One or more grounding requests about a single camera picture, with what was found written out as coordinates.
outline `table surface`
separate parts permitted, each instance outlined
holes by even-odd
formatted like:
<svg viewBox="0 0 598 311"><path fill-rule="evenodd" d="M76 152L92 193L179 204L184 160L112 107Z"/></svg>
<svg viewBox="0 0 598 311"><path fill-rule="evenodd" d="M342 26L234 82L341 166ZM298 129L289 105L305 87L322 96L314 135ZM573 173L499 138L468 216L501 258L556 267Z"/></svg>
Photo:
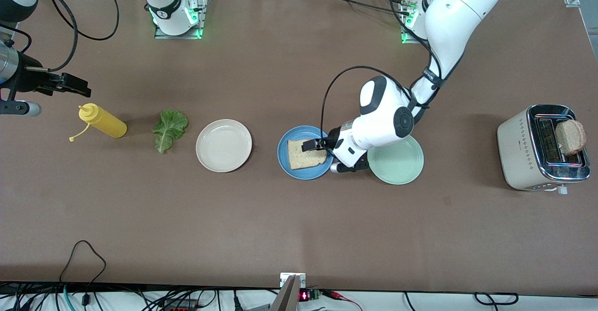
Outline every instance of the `table surface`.
<svg viewBox="0 0 598 311"><path fill-rule="evenodd" d="M110 32L111 0L66 0L79 28ZM0 122L0 279L56 281L72 245L107 260L99 281L277 286L281 271L333 289L598 293L595 177L568 196L521 192L502 176L496 129L534 103L562 103L598 151L598 64L576 8L562 0L500 1L472 35L461 64L413 132L420 177L386 185L370 171L299 181L276 147L290 128L318 125L326 86L366 64L405 85L427 53L401 44L392 15L339 0L215 0L204 39L154 40L143 0L118 0L109 41L79 38L66 72L92 98L29 93L43 113ZM386 6L384 0L361 0ZM28 54L66 58L72 31L40 0L22 23ZM370 77L338 79L325 128L358 115ZM98 103L128 124L112 139L84 126L77 106ZM152 128L163 109L190 125L166 154ZM254 148L231 173L203 168L197 135L220 118L245 124ZM66 280L101 263L83 247Z"/></svg>

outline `yellow squeeze bottle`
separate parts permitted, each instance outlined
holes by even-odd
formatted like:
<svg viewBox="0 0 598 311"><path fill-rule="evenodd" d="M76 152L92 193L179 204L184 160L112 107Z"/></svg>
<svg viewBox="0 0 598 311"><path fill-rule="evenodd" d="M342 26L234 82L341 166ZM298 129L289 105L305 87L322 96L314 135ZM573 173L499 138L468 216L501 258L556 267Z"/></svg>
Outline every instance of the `yellow squeeze bottle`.
<svg viewBox="0 0 598 311"><path fill-rule="evenodd" d="M69 137L69 141L75 141L75 137L83 134L89 126L94 126L101 132L114 138L122 137L127 132L127 125L123 121L114 117L95 103L87 103L86 105L79 106L79 117L87 122L87 126L79 134Z"/></svg>

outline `lettuce leaf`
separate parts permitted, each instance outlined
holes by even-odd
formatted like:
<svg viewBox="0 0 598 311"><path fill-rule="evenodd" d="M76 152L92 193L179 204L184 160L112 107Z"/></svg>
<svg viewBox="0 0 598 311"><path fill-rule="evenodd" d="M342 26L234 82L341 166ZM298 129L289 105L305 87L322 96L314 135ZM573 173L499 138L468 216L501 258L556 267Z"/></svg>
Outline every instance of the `lettuce leaf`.
<svg viewBox="0 0 598 311"><path fill-rule="evenodd" d="M154 134L156 137L156 149L163 154L172 147L175 139L181 138L185 134L185 128L189 125L189 120L184 113L176 110L164 110L160 113L160 121L156 123Z"/></svg>

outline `silver cylinder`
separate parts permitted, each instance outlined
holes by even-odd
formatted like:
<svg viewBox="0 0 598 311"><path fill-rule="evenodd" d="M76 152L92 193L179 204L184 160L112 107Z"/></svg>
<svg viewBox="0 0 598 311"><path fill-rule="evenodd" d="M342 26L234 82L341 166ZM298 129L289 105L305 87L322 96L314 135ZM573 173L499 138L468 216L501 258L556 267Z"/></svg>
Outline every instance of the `silver cylinder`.
<svg viewBox="0 0 598 311"><path fill-rule="evenodd" d="M0 41L0 84L13 77L19 67L19 53Z"/></svg>
<svg viewBox="0 0 598 311"><path fill-rule="evenodd" d="M41 107L36 102L24 101L29 106L29 111L23 116L34 117L41 114Z"/></svg>
<svg viewBox="0 0 598 311"><path fill-rule="evenodd" d="M338 173L338 165L339 165L339 164L340 164L340 163L338 163L338 162L337 162L337 163L333 163L333 164L330 166L330 171L331 171L332 173Z"/></svg>

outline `light green plate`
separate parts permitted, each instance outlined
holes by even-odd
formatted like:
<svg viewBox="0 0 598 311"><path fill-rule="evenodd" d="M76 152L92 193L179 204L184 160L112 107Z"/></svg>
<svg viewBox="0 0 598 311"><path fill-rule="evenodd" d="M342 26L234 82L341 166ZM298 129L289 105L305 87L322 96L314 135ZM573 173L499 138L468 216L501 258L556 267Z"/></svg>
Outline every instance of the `light green plate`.
<svg viewBox="0 0 598 311"><path fill-rule="evenodd" d="M368 151L370 169L376 177L392 185L414 181L423 169L423 151L419 143L407 136L402 141Z"/></svg>

